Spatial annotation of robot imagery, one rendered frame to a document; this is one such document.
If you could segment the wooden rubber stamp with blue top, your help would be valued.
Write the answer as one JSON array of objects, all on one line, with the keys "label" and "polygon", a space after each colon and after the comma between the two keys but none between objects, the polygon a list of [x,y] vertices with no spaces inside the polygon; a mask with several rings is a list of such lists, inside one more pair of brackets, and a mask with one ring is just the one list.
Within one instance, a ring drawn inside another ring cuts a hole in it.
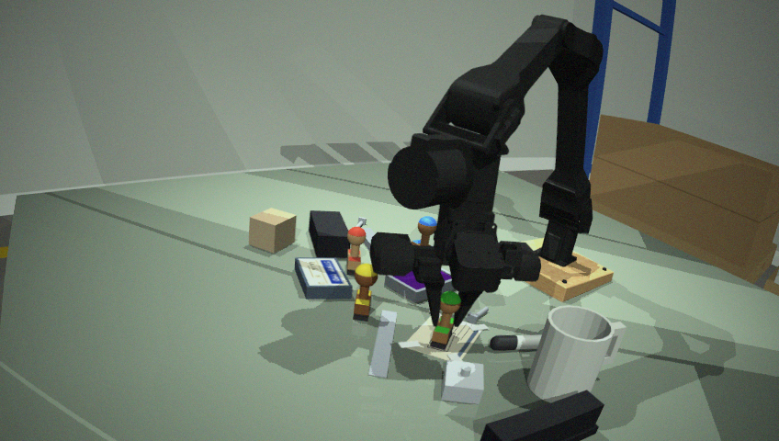
[{"label": "wooden rubber stamp with blue top", "polygon": [[437,222],[433,217],[422,217],[418,222],[418,230],[422,234],[421,240],[412,241],[412,245],[432,246],[429,244],[430,235],[436,231]]}]

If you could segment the white inspection card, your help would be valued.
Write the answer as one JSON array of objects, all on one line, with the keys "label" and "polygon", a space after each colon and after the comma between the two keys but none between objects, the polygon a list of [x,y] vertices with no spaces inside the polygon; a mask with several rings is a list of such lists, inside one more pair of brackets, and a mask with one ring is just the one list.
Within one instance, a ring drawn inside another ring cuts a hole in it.
[{"label": "white inspection card", "polygon": [[416,350],[425,355],[447,360],[463,362],[463,357],[473,346],[482,329],[489,329],[485,324],[471,324],[462,321],[458,327],[453,327],[453,332],[446,346],[446,350],[430,347],[435,327],[430,317],[407,342],[399,343],[401,348]]}]

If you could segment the brown rubber stamp with yellow knob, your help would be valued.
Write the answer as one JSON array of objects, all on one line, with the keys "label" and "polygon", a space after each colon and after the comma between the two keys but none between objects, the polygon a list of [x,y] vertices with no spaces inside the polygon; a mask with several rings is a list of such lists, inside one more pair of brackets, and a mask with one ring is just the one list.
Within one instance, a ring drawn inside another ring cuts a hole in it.
[{"label": "brown rubber stamp with yellow knob", "polygon": [[375,284],[378,275],[373,273],[372,265],[363,264],[355,269],[354,277],[360,287],[356,295],[353,320],[368,322],[371,300],[369,287]]}]

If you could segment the grey mug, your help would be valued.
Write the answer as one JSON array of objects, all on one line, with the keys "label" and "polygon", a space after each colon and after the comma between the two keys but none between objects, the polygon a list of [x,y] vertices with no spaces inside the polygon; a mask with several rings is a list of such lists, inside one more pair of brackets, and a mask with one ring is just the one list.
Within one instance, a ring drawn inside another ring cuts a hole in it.
[{"label": "grey mug", "polygon": [[558,306],[548,313],[527,386],[550,403],[589,391],[602,365],[613,363],[626,326],[592,309]]}]

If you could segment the wooden pass stamp with green knob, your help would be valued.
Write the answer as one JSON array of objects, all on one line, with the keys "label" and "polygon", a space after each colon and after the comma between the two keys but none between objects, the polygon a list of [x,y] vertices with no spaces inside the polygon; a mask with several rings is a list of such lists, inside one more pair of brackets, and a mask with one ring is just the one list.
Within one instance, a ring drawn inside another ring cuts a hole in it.
[{"label": "wooden pass stamp with green knob", "polygon": [[452,334],[454,327],[452,314],[456,313],[461,304],[461,298],[456,292],[447,291],[441,296],[440,311],[442,316],[438,320],[437,326],[433,331],[430,347],[446,350],[446,346]]}]

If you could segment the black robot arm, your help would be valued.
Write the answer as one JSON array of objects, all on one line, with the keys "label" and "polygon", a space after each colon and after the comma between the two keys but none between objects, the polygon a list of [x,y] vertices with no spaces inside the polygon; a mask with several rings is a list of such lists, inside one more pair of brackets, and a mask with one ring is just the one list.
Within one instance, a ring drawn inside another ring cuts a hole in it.
[{"label": "black robot arm", "polygon": [[[578,233],[589,233],[593,221],[584,148],[589,83],[604,50],[596,35],[567,19],[541,14],[531,23],[495,62],[472,68],[449,86],[425,134],[414,133],[411,146],[394,156],[388,181],[407,209],[457,199],[493,202],[501,157],[509,154],[505,143],[525,113],[524,97],[549,68],[559,89],[556,163],[541,192],[539,217],[548,228],[534,252],[565,267],[577,260],[572,253]],[[466,231],[466,225],[453,220],[443,242],[441,263],[450,268],[452,287],[493,293],[501,279],[518,277],[520,243],[499,243],[494,222],[484,222],[482,232]]]}]

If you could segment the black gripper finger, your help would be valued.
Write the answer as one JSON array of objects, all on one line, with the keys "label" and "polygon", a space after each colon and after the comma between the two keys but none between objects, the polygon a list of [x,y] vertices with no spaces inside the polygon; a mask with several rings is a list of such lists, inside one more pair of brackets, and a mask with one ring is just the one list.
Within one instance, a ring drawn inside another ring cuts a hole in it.
[{"label": "black gripper finger", "polygon": [[481,292],[482,290],[458,292],[458,296],[461,298],[461,304],[454,316],[453,324],[455,327],[458,327],[465,319],[470,308],[474,305]]},{"label": "black gripper finger", "polygon": [[441,273],[440,273],[440,277],[418,277],[414,267],[412,272],[414,273],[416,280],[419,283],[423,283],[425,286],[425,291],[428,298],[429,308],[432,317],[432,324],[434,327],[436,327],[439,320],[442,288],[445,285],[445,281]]}]

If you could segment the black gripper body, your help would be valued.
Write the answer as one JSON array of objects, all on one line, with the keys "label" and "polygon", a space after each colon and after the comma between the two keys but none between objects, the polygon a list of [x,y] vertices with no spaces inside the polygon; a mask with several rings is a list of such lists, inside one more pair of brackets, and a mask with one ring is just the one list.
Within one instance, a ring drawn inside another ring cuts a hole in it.
[{"label": "black gripper body", "polygon": [[[413,271],[418,277],[440,277],[443,242],[453,221],[465,221],[466,231],[482,232],[484,222],[494,222],[494,201],[472,202],[462,199],[440,204],[434,246],[412,245],[408,234],[377,232],[371,239],[370,260],[373,273],[380,276],[405,276]],[[499,241],[499,243],[520,243]],[[526,243],[521,269],[515,281],[538,281],[540,257]]]}]

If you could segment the white cube with small button on top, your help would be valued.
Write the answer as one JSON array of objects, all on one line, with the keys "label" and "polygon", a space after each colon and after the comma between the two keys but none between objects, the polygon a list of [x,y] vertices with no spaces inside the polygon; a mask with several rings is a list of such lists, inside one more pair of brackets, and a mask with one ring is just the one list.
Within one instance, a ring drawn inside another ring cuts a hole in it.
[{"label": "white cube with small button on top", "polygon": [[479,363],[447,360],[442,385],[442,401],[480,404],[484,366]]}]

